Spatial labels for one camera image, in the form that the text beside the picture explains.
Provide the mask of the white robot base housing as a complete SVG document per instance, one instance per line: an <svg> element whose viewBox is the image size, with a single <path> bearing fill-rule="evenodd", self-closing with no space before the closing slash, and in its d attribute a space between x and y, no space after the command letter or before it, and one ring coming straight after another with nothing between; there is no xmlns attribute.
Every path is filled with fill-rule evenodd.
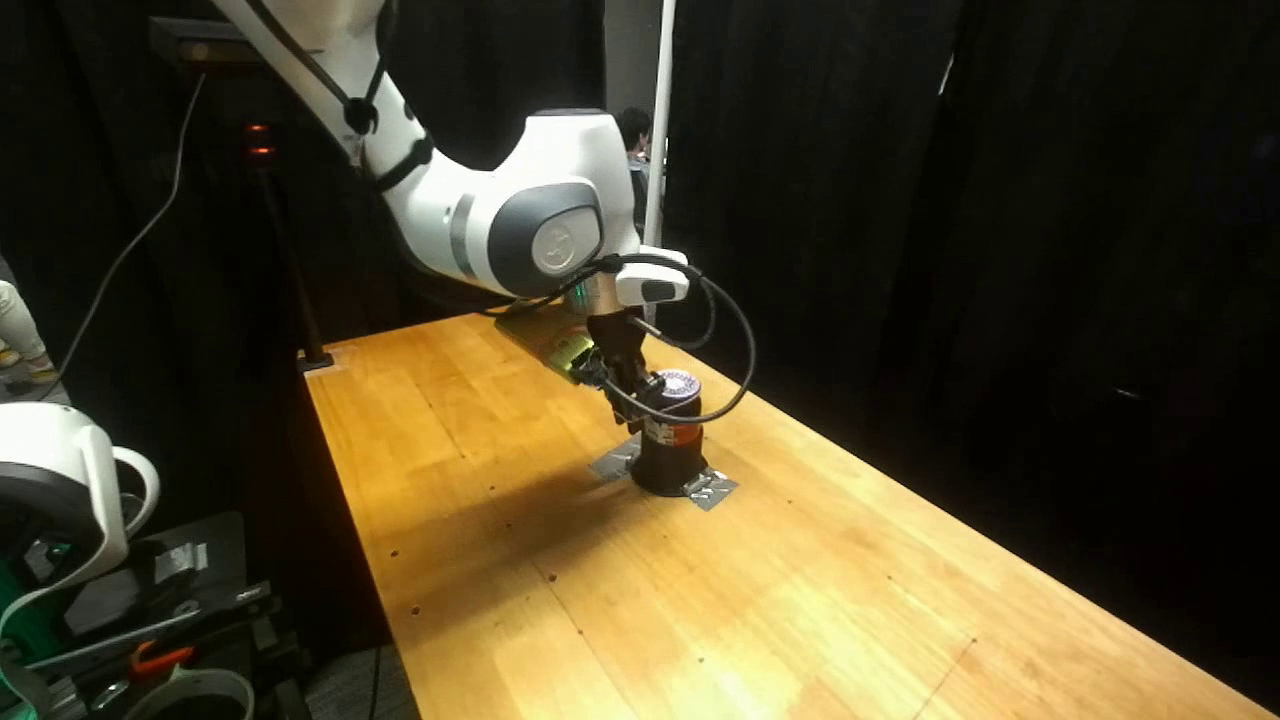
<svg viewBox="0 0 1280 720"><path fill-rule="evenodd" d="M39 588L67 588L115 569L160 509L160 472L67 402L0 406L0 553L29 561Z"/></svg>

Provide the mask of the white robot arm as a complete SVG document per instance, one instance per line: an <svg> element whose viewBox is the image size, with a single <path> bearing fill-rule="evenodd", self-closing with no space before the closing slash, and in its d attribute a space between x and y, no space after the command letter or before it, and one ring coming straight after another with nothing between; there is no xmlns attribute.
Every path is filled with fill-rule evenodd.
<svg viewBox="0 0 1280 720"><path fill-rule="evenodd" d="M606 111L532 111L500 164L463 164L388 67L393 0L212 3L384 201L414 268L516 298L516 319L561 306L571 341L554 369L600 388L620 424L659 417L640 315L685 298L690 268L640 240Z"/></svg>

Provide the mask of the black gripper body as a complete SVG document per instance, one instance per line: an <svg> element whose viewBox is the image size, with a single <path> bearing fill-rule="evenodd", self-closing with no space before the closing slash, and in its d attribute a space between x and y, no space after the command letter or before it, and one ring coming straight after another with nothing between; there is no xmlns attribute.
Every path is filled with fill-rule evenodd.
<svg viewBox="0 0 1280 720"><path fill-rule="evenodd" d="M592 358L587 378L606 395L620 424L640 418L644 369L644 328L635 313L610 313L587 319Z"/></svg>

